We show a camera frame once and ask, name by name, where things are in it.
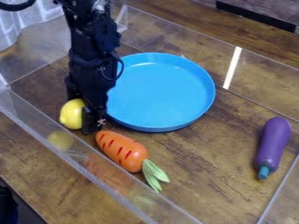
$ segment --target lemon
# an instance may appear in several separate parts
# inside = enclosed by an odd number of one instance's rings
[[[72,130],[82,129],[82,109],[86,103],[82,99],[68,101],[60,109],[60,123]]]
[[[48,135],[47,140],[62,151],[67,151],[75,143],[74,136],[59,129]]]

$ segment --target blue plate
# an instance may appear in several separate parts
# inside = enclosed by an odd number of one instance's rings
[[[206,70],[169,53],[138,53],[123,61],[126,70],[107,103],[116,122],[146,132],[178,130],[195,122],[215,99]]]

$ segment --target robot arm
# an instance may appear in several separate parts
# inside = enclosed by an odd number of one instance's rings
[[[0,3],[0,10],[19,11],[22,4]],[[106,122],[108,90],[116,85],[125,63],[115,51],[121,46],[118,25],[111,18],[108,0],[54,0],[60,4],[70,27],[70,75],[66,78],[68,100],[82,98],[84,134],[102,129]]]

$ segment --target wooden table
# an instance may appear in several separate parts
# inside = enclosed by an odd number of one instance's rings
[[[127,2],[177,24],[299,67],[297,35],[193,2]],[[127,55],[138,50],[123,45],[119,52]],[[249,74],[251,66],[257,65],[253,76],[237,79],[231,91],[218,86],[217,101],[207,115],[189,128],[146,134],[111,121],[106,127],[146,145],[151,159],[173,179],[171,184],[163,185],[163,195],[205,223],[255,223],[297,155],[299,111],[290,102],[297,102],[299,88],[290,81],[293,74],[287,78],[281,74],[270,80],[271,70],[265,72],[262,68],[271,65],[250,56],[247,64],[243,71]],[[14,91],[52,119],[58,119],[64,103],[62,77],[67,71],[67,59],[62,59],[12,84]],[[222,79],[218,68],[209,72],[218,83]],[[266,94],[253,94],[262,86]],[[262,183],[257,180],[253,157],[266,120],[282,114],[291,118],[293,140],[278,172]],[[47,222],[143,223],[3,114],[0,123],[2,178]],[[83,136],[79,131],[74,133],[96,146],[94,136]]]

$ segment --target purple eggplant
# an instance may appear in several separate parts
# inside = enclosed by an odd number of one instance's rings
[[[269,174],[277,171],[291,132],[291,124],[285,118],[273,117],[267,120],[255,157],[259,179],[267,179]]]

